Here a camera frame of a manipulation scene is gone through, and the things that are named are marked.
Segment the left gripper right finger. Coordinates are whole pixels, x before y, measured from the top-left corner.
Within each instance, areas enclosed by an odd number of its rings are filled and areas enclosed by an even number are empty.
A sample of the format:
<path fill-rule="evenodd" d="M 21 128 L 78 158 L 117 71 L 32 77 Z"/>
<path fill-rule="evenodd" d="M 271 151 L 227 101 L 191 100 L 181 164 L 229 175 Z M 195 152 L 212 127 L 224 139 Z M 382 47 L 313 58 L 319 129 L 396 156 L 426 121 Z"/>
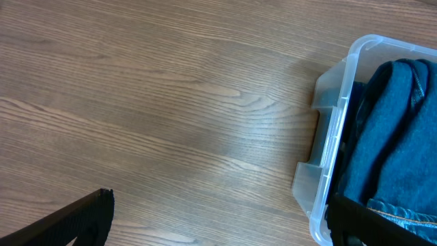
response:
<path fill-rule="evenodd" d="M 328 204 L 327 224 L 334 246 L 432 246 L 388 219 L 356 202 L 335 194 Z"/>

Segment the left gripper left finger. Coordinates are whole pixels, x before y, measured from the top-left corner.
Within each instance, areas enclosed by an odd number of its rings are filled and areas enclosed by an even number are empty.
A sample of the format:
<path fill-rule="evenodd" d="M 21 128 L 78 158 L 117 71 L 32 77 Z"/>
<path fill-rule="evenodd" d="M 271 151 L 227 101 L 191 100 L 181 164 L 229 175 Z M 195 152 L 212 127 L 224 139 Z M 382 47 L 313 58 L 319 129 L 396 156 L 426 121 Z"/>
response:
<path fill-rule="evenodd" d="M 1 238 L 2 245 L 104 245 L 115 210 L 112 189 L 99 189 Z"/>

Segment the blue denim jeans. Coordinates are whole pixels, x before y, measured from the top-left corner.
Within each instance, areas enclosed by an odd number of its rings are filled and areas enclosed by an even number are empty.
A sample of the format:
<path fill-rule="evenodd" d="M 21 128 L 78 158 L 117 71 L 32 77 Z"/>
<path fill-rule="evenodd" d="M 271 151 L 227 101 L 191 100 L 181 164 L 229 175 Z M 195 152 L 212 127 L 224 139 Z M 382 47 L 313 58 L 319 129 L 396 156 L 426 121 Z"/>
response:
<path fill-rule="evenodd" d="M 358 95 L 336 193 L 436 243 L 436 63 L 388 61 Z"/>

